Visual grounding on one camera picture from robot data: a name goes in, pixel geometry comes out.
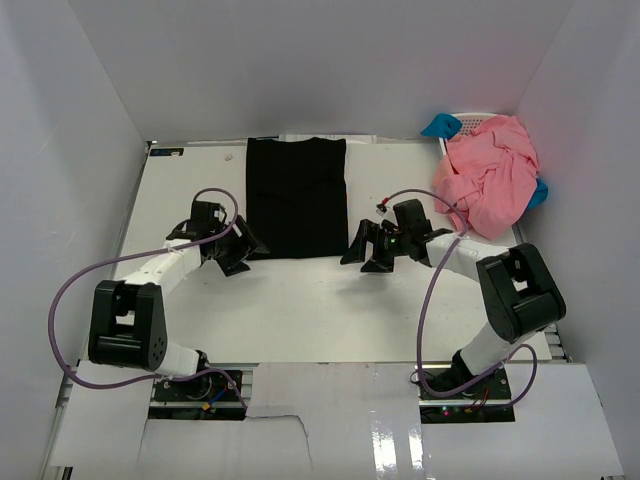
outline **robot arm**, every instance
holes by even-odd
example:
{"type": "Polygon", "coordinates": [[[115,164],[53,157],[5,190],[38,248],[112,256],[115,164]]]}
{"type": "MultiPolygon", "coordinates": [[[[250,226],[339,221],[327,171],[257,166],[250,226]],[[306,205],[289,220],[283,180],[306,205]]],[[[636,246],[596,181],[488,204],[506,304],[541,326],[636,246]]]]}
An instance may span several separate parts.
{"type": "Polygon", "coordinates": [[[204,353],[168,340],[164,299],[207,260],[216,260],[223,273],[231,276],[249,270],[243,260],[251,253],[268,253],[241,216],[235,228],[215,242],[174,250],[220,233],[226,228],[225,220],[220,204],[194,201],[189,220],[167,236],[166,253],[152,257],[120,280],[98,284],[89,333],[93,363],[142,368],[168,376],[192,375],[204,368],[204,353]],[[123,317],[129,321],[119,321],[123,317]]]}
{"type": "MultiPolygon", "coordinates": [[[[393,208],[397,225],[386,220],[380,225],[369,220],[360,222],[342,264],[363,262],[367,242],[373,243],[373,254],[362,272],[392,272],[398,256],[409,256],[427,266],[442,260],[457,235],[447,229],[434,231],[418,200],[401,202],[393,208]]],[[[480,284],[488,323],[456,352],[443,390],[504,360],[521,343],[566,313],[562,295],[533,245],[507,248],[463,239],[444,268],[480,284]]]]}

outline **pink towel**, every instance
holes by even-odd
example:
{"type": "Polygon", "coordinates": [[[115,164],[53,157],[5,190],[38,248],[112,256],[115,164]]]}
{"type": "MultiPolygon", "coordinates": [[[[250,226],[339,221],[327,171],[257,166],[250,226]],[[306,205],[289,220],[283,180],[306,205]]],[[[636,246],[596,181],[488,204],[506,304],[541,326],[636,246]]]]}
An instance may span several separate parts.
{"type": "MultiPolygon", "coordinates": [[[[438,178],[436,193],[454,204],[476,232],[493,240],[522,216],[531,200],[539,170],[536,152],[518,119],[506,115],[491,117],[454,140],[447,150],[457,174],[438,178]]],[[[441,167],[440,175],[449,170],[441,167]]],[[[436,201],[436,211],[449,213],[455,228],[462,228],[444,203],[436,201]]]]}

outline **wall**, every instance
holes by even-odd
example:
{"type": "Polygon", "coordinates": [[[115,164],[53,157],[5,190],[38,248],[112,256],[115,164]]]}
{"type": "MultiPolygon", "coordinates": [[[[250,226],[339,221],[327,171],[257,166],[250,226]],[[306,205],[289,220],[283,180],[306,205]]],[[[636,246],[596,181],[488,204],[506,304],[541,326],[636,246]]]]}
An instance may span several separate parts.
{"type": "Polygon", "coordinates": [[[147,140],[512,111],[573,0],[70,0],[147,140]]]}
{"type": "MultiPolygon", "coordinates": [[[[66,0],[0,1],[0,465],[33,479],[62,374],[46,334],[57,287],[114,253],[144,143],[66,0]]],[[[66,358],[88,334],[92,285],[58,316],[66,358]]]]}
{"type": "Polygon", "coordinates": [[[639,32],[637,1],[575,2],[517,109],[551,191],[525,231],[565,296],[561,338],[587,362],[630,479],[640,479],[639,32]]]}

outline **folded black fabric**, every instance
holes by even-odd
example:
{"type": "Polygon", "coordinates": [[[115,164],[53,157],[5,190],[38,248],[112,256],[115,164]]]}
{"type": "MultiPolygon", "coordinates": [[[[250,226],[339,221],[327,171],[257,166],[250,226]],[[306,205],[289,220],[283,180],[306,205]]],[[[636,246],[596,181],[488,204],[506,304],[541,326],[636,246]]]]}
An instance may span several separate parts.
{"type": "Polygon", "coordinates": [[[247,223],[271,251],[259,258],[342,255],[348,247],[345,140],[247,144],[247,223]]]}

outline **white plastic basket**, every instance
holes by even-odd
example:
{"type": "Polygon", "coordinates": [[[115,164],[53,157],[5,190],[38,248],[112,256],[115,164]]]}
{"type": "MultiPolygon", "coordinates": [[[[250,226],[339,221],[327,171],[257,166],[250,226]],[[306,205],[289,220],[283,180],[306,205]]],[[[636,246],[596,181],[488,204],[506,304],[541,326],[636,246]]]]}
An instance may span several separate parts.
{"type": "MultiPolygon", "coordinates": [[[[463,135],[468,134],[487,118],[496,116],[495,113],[454,113],[452,115],[462,122],[460,133],[463,135]]],[[[443,157],[447,154],[447,142],[444,138],[440,139],[440,152],[443,157]]]]}

